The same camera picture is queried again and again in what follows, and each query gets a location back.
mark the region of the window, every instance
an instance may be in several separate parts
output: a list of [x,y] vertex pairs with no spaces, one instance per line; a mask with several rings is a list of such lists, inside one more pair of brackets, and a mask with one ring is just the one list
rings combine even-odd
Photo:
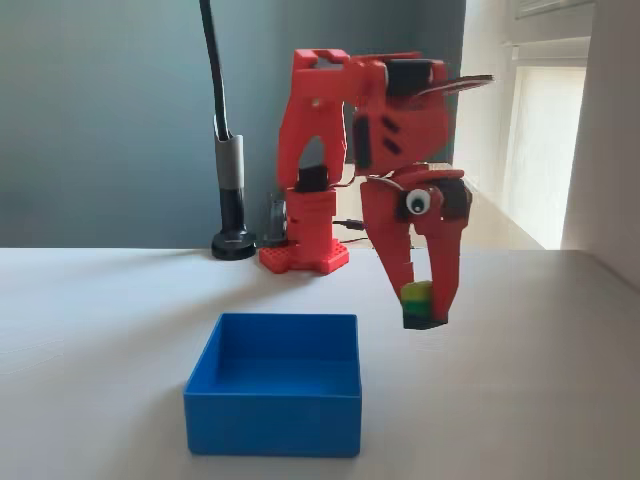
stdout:
[[516,71],[503,205],[548,249],[562,241],[585,74],[584,67]]

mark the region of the gray wall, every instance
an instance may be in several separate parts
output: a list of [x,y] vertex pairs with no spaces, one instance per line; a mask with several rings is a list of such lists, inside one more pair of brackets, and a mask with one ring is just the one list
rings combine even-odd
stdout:
[[640,289],[640,4],[597,5],[564,227],[564,248],[586,250]]
[[[213,0],[252,228],[275,184],[293,49],[421,49],[456,70],[464,4]],[[220,219],[197,0],[0,0],[0,69],[0,246],[209,244]]]

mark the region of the white wall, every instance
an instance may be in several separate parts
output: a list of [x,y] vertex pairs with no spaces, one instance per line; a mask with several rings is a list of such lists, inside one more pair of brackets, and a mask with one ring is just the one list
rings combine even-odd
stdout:
[[640,288],[640,3],[597,6],[563,246]]
[[459,95],[454,149],[455,166],[495,204],[500,203],[504,178],[499,146],[504,90],[510,84],[508,1],[467,1],[461,74],[492,74],[495,83]]

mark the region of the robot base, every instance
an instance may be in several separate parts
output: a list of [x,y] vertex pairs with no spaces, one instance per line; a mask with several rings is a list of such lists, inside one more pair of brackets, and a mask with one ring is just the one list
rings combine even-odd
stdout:
[[349,262],[349,250],[338,240],[333,239],[333,251],[322,260],[301,263],[296,260],[297,245],[261,248],[260,262],[273,273],[285,273],[289,270],[315,270],[323,275],[337,270]]

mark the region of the red robot arm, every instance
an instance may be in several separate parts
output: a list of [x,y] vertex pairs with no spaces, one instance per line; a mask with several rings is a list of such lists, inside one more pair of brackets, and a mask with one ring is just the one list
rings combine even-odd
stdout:
[[[319,59],[332,68],[316,68]],[[403,304],[405,328],[447,323],[458,288],[460,237],[471,193],[460,170],[424,163],[449,140],[445,96],[490,76],[448,80],[446,66],[419,53],[349,57],[342,50],[297,50],[291,96],[280,128],[277,177],[286,191],[288,244],[260,251],[275,273],[330,273],[348,261],[332,237],[335,190],[346,154],[343,102],[356,107],[356,174],[367,234]],[[309,141],[324,145],[324,165],[300,170]],[[414,282],[409,227],[427,239],[433,281]]]

